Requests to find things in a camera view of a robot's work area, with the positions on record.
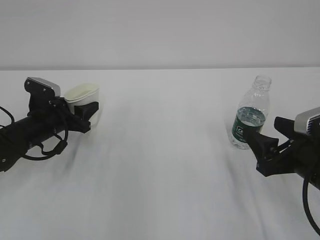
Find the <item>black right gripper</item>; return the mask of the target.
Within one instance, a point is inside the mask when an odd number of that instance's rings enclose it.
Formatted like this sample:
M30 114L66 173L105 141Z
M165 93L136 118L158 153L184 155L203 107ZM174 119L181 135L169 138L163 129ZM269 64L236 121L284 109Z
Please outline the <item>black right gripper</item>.
M245 140L257 159L256 170L263 176L297 174L304 178L311 168L310 183L320 188L320 142L310 138L297 138L295 121L277 116L274 128L287 137L278 145L279 139L263 135L255 130L245 133Z

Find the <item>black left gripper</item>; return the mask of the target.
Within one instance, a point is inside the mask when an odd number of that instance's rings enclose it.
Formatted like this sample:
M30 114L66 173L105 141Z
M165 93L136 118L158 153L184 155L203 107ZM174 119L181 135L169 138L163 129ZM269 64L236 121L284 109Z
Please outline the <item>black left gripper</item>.
M93 101L85 105L76 105L74 114L68 108L63 97L55 97L48 101L52 111L55 111L62 118L64 129L72 132L87 133L91 130L91 123L98 112L98 102Z

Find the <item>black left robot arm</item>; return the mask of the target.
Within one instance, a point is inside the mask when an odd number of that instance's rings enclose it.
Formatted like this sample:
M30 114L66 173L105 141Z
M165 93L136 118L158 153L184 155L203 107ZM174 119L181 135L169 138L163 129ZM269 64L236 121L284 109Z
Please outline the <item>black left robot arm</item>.
M0 127L0 170L6 172L21 158L44 161L60 155L68 145L70 132L87 133L90 118L99 110L93 101L71 112L62 97L30 100L29 113Z

